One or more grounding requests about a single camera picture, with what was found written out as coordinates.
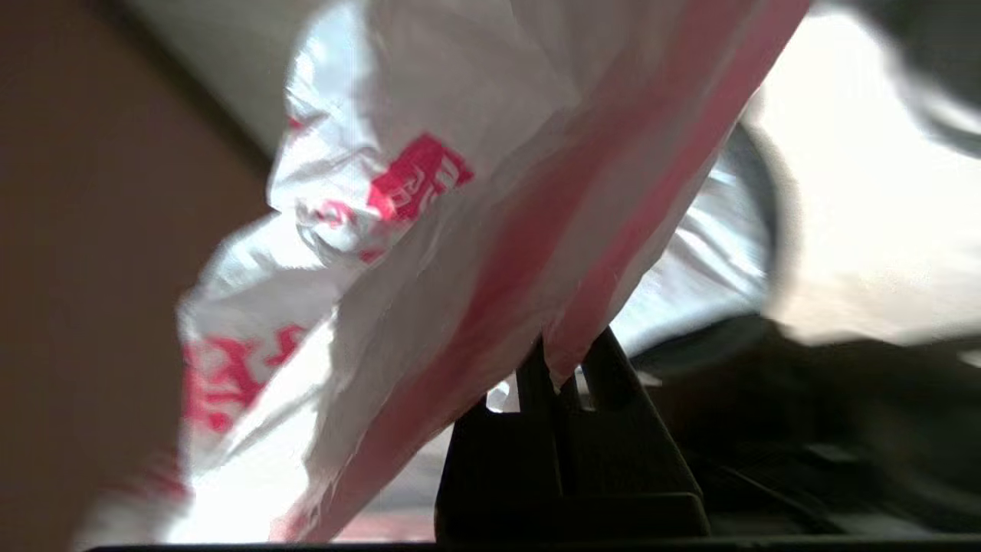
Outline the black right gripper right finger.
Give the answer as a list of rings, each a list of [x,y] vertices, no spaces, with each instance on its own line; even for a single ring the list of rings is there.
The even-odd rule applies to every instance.
[[[567,385],[567,494],[598,537],[708,537],[702,492],[611,330]]]

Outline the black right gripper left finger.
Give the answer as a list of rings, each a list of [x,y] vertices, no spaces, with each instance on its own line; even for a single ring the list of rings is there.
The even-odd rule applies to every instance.
[[[480,399],[453,425],[435,505],[437,537],[567,537],[562,408],[536,343],[518,368],[519,411]]]

